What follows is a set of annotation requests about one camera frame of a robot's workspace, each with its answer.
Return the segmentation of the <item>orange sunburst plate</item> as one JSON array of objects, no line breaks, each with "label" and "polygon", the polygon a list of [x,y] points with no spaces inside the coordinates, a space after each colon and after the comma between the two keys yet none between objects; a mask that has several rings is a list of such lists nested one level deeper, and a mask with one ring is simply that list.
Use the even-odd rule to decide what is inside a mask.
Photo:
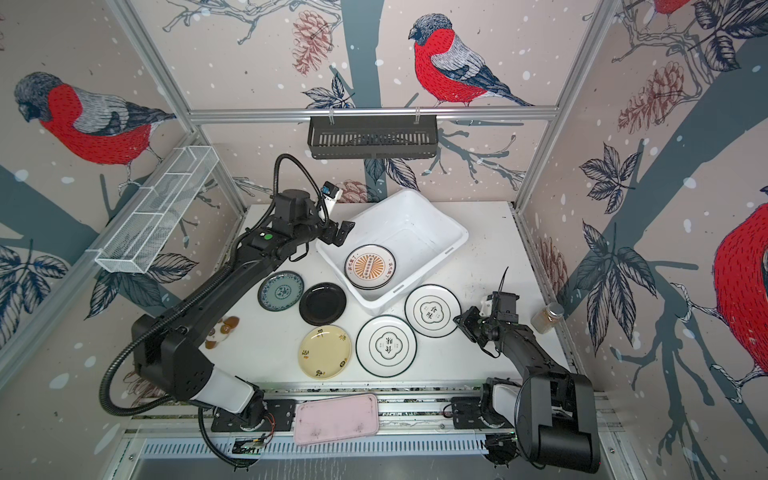
[{"label": "orange sunburst plate", "polygon": [[390,279],[365,280],[360,278],[348,277],[347,280],[358,290],[377,290],[386,286]]},{"label": "orange sunburst plate", "polygon": [[396,271],[396,259],[387,248],[377,244],[362,245],[353,250],[344,262],[346,278],[365,280],[392,279]]}]

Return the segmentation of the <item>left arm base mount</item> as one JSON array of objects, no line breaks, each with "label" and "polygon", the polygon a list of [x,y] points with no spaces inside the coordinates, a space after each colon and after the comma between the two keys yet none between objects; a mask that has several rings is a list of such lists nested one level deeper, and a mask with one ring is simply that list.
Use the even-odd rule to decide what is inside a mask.
[{"label": "left arm base mount", "polygon": [[215,433],[290,432],[292,430],[297,401],[292,398],[258,397],[259,403],[243,413],[234,414],[215,408],[211,430]]}]

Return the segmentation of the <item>white plastic bin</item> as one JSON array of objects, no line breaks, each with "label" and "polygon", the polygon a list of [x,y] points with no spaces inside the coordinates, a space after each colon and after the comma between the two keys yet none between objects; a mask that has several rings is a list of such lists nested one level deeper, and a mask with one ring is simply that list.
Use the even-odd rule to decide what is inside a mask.
[{"label": "white plastic bin", "polygon": [[[368,314],[383,313],[440,268],[469,238],[467,229],[420,193],[405,189],[351,218],[355,227],[341,247],[316,243],[316,250]],[[358,290],[344,274],[356,248],[381,245],[396,259],[394,277],[383,288]]]}]

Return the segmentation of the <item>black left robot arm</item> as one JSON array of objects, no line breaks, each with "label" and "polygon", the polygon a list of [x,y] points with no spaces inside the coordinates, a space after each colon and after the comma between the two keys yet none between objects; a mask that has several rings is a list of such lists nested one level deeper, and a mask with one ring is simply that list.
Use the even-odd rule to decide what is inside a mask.
[{"label": "black left robot arm", "polygon": [[227,262],[177,306],[132,327],[136,373],[172,399],[217,407],[240,416],[260,416],[263,395],[206,356],[202,345],[227,312],[254,286],[315,240],[340,246],[354,225],[331,220],[342,191],[325,183],[317,201],[308,192],[277,194],[263,221],[243,233]]}]

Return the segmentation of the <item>yellow plate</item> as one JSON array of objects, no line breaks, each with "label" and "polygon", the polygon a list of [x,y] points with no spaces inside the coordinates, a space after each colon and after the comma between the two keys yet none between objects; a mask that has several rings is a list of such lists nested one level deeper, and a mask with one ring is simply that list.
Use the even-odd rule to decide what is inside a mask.
[{"label": "yellow plate", "polygon": [[350,362],[352,343],[342,328],[326,325],[314,328],[299,346],[298,363],[305,375],[327,380],[339,375]]}]

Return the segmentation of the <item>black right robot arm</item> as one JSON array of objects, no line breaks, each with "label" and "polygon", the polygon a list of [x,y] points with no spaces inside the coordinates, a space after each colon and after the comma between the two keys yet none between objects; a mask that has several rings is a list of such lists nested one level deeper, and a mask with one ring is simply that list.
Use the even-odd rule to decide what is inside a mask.
[{"label": "black right robot arm", "polygon": [[484,315],[472,306],[453,318],[458,329],[485,354],[509,359],[521,381],[490,377],[483,385],[481,416],[489,425],[509,423],[520,455],[536,467],[560,467],[594,474],[601,450],[594,390],[590,380],[558,364],[519,322],[514,293],[492,292]]}]

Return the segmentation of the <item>blue floral green plate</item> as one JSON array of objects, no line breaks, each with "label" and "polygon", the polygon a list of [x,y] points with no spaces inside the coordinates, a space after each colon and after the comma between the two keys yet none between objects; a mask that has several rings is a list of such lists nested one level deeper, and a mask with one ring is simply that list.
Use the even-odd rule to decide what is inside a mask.
[{"label": "blue floral green plate", "polygon": [[267,277],[258,289],[258,303],[269,312],[281,312],[298,303],[305,282],[293,271],[276,272]]}]

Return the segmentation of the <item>small glass jar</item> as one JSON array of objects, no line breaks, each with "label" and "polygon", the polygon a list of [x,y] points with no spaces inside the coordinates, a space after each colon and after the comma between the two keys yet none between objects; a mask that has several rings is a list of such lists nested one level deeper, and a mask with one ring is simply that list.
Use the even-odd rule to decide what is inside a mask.
[{"label": "small glass jar", "polygon": [[557,302],[551,302],[543,307],[532,319],[531,326],[540,334],[545,334],[554,328],[564,318],[564,307]]}]

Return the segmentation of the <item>white plate black rim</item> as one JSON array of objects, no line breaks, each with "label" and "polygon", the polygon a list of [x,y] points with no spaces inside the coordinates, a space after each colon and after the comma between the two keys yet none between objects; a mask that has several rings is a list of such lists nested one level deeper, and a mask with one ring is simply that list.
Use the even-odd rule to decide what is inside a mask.
[{"label": "white plate black rim", "polygon": [[393,378],[406,372],[414,363],[417,351],[414,330],[394,315],[380,315],[367,321],[355,342],[358,362],[377,378]]},{"label": "white plate black rim", "polygon": [[404,314],[416,333],[428,338],[444,338],[458,328],[454,318],[461,314],[461,304],[444,286],[425,284],[407,296]]}]

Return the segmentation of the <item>horizontal aluminium rail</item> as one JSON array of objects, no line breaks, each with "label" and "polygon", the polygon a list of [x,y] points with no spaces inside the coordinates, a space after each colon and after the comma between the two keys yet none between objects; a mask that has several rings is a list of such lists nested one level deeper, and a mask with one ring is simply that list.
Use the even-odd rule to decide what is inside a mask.
[{"label": "horizontal aluminium rail", "polygon": [[354,109],[224,109],[190,110],[187,118],[195,125],[243,123],[301,123],[314,117],[329,120],[341,117],[435,116],[438,120],[541,120],[551,121],[560,114],[555,106],[410,107]]}]

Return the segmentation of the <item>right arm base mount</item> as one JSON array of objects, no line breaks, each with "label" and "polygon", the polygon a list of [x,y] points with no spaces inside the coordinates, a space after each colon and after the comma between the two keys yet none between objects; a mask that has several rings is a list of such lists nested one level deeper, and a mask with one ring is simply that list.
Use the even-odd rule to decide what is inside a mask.
[{"label": "right arm base mount", "polygon": [[479,392],[454,396],[450,418],[455,429],[506,429],[515,426],[515,405],[521,384],[509,379],[488,377]]}]

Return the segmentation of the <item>pink pad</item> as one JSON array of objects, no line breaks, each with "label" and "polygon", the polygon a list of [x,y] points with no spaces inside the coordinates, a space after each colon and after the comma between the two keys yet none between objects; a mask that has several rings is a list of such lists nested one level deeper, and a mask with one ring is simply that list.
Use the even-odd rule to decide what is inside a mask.
[{"label": "pink pad", "polygon": [[378,405],[374,394],[302,403],[296,408],[294,443],[309,446],[375,435],[379,431]]}]

